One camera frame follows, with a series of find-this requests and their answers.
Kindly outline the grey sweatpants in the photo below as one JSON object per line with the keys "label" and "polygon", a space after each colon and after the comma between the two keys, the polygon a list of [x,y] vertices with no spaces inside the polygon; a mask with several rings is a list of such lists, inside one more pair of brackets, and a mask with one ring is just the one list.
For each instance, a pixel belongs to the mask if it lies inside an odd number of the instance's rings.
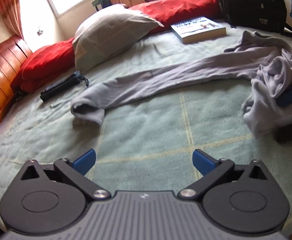
{"label": "grey sweatpants", "polygon": [[149,96],[217,79],[250,81],[243,119],[254,136],[292,124],[292,104],[276,99],[292,86],[292,47],[284,40],[244,31],[234,47],[201,60],[175,64],[91,85],[71,101],[76,120],[101,125],[105,111]]}

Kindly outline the black folded umbrella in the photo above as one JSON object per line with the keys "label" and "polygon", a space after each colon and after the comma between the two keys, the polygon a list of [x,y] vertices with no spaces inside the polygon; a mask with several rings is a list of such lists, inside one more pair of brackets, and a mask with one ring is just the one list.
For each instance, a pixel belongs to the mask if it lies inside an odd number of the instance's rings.
{"label": "black folded umbrella", "polygon": [[40,93],[40,99],[43,102],[48,101],[49,99],[59,95],[60,93],[84,82],[85,85],[88,87],[90,82],[89,80],[81,74],[81,72],[76,71],[69,77],[66,77],[65,79],[58,81],[48,87],[46,87],[41,93]]}

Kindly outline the black backpack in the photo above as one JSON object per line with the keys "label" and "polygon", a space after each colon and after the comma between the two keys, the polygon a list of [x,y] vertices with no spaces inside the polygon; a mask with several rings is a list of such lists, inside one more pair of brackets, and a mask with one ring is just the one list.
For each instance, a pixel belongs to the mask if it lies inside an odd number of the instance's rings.
{"label": "black backpack", "polygon": [[292,37],[286,23],[285,0],[220,0],[224,19],[231,26],[241,26]]}

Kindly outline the red duvet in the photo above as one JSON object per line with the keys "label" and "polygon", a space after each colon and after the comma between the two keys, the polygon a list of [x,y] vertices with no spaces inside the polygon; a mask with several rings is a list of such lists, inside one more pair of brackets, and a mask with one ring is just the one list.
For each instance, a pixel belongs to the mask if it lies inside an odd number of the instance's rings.
{"label": "red duvet", "polygon": [[[163,26],[150,31],[150,35],[166,31],[172,24],[189,18],[204,16],[213,20],[221,17],[219,0],[159,0],[141,3],[129,9],[139,10],[162,23]],[[35,51],[21,64],[10,84],[11,89],[34,93],[73,68],[73,40],[72,37]]]}

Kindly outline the white blue paperback book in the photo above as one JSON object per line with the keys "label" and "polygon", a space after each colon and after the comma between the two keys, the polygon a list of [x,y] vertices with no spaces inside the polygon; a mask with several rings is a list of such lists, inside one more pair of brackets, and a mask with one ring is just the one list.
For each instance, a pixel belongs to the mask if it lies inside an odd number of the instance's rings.
{"label": "white blue paperback book", "polygon": [[190,44],[227,35],[226,27],[206,17],[192,18],[170,26],[183,44]]}

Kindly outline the orange wooden headboard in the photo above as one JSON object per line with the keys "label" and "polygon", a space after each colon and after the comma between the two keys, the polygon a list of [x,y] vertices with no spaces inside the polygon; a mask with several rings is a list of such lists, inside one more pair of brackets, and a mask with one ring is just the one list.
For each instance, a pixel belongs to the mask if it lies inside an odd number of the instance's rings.
{"label": "orange wooden headboard", "polygon": [[12,36],[0,44],[0,123],[11,109],[15,93],[10,85],[17,75],[21,64],[32,55],[26,42]]}

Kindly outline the grey-green plaid pillow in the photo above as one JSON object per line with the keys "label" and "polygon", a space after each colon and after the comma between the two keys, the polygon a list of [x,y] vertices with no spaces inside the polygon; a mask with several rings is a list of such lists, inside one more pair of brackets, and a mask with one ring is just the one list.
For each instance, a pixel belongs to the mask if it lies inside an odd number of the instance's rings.
{"label": "grey-green plaid pillow", "polygon": [[162,23],[115,4],[97,11],[77,29],[73,40],[75,68],[86,72],[125,52]]}

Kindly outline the orange curtain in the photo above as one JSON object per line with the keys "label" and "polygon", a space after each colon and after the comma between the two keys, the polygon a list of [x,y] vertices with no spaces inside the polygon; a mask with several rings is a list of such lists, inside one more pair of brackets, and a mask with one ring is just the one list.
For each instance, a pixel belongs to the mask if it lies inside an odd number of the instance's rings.
{"label": "orange curtain", "polygon": [[24,39],[21,14],[20,14],[20,0],[0,0],[0,14],[8,27],[8,29]]}

